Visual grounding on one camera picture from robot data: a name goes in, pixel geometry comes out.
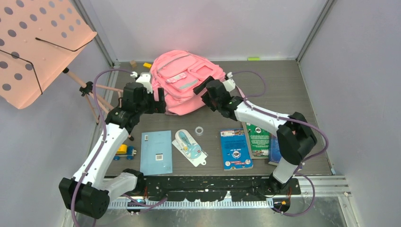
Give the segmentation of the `pink student backpack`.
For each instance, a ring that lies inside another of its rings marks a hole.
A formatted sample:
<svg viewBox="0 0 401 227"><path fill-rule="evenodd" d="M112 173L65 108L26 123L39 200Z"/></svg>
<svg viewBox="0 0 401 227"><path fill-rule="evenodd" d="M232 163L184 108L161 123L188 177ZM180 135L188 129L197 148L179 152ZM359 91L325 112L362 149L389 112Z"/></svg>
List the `pink student backpack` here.
<svg viewBox="0 0 401 227"><path fill-rule="evenodd" d="M166 114L189 114L205 104L193 89L209 76L224 80L223 69L208 59L182 50L172 50L157 57L150 68L155 97L164 89Z"/></svg>

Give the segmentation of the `green paperback book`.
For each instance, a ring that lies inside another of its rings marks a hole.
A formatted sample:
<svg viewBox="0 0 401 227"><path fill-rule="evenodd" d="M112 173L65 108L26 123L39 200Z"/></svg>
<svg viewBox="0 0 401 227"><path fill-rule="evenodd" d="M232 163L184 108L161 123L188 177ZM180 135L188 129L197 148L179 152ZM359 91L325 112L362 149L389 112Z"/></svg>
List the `green paperback book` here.
<svg viewBox="0 0 401 227"><path fill-rule="evenodd" d="M268 159L271 134L253 124L242 122L251 159Z"/></svg>

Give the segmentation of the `blue paperback book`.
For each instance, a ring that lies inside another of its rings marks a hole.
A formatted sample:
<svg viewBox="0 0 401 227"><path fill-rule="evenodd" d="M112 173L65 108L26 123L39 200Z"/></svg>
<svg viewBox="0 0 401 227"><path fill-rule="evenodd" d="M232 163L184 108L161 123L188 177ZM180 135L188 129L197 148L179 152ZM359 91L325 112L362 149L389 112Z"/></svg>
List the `blue paperback book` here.
<svg viewBox="0 0 401 227"><path fill-rule="evenodd" d="M243 129L221 130L220 141L225 171L253 168Z"/></svg>

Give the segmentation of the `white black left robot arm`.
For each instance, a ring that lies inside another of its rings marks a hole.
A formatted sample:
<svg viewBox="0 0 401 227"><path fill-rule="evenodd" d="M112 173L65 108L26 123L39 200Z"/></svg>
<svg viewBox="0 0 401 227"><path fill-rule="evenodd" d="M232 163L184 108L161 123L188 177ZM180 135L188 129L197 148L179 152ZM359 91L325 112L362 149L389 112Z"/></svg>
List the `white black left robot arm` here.
<svg viewBox="0 0 401 227"><path fill-rule="evenodd" d="M62 178L59 190L66 208L72 212L100 219L110 202L130 192L134 196L145 190L144 174L125 169L104 183L105 173L118 148L128 138L143 114L165 113L164 89L157 89L158 98L143 82L125 85L120 106L111 110L102 119L103 131L90 155L71 178Z"/></svg>

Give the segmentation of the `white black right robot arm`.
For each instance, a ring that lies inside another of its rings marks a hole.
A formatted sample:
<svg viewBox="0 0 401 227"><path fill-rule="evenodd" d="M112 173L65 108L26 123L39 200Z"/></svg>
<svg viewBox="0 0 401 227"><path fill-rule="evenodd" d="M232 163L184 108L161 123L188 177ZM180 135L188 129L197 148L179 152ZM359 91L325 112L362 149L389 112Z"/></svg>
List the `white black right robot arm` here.
<svg viewBox="0 0 401 227"><path fill-rule="evenodd" d="M278 140L281 159L269 176L269 188L282 194L289 187L303 159L317 143L312 125L298 112L281 114L264 109L248 101L246 97L230 94L228 82L209 77L193 89L201 95L203 103L212 111L234 121L250 123L268 131Z"/></svg>

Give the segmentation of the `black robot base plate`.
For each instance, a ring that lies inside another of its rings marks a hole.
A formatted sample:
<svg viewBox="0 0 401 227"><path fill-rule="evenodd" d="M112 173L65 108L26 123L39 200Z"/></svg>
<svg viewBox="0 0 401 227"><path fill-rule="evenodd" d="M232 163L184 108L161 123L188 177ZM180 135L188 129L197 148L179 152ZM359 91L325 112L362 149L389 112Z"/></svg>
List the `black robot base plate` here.
<svg viewBox="0 0 401 227"><path fill-rule="evenodd" d="M284 188L273 188L267 176L148 176L139 188L127 192L151 201L167 198L168 201L201 202L222 201L230 196L232 201L262 201L268 197L300 195L298 180L293 178Z"/></svg>

